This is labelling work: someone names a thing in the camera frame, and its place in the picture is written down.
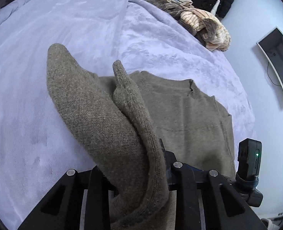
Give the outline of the striped beige clothes pile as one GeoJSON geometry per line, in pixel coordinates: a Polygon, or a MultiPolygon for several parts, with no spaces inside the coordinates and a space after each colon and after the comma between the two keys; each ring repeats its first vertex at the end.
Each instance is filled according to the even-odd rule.
{"type": "Polygon", "coordinates": [[[227,51],[231,36],[212,13],[195,8],[191,0],[144,0],[172,16],[210,51],[227,51]]]}

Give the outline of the lavender plush bed blanket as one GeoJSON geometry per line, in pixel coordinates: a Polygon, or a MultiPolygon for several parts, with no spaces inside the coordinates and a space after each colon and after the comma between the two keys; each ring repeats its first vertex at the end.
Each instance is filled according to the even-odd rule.
{"type": "Polygon", "coordinates": [[[69,168],[92,167],[46,88],[47,51],[66,46],[100,76],[121,60],[170,80],[193,79],[232,115],[234,143],[255,135],[239,77],[171,16],[143,0],[17,0],[0,11],[0,219],[17,229],[69,168]]]}

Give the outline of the olive brown knit sweater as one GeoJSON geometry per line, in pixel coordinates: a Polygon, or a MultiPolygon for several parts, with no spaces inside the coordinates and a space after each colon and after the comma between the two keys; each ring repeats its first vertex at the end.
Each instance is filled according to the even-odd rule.
{"type": "Polygon", "coordinates": [[[232,117],[193,80],[146,71],[112,77],[83,69],[65,46],[47,53],[47,89],[64,123],[118,189],[110,200],[112,229],[169,229],[175,196],[163,150],[201,170],[235,177],[232,117]]]}

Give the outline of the wall mounted flat monitor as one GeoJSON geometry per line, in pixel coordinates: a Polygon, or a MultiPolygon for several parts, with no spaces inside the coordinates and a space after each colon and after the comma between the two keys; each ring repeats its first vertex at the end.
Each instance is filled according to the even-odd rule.
{"type": "Polygon", "coordinates": [[[266,56],[283,90],[283,32],[275,27],[257,45],[266,56]]]}

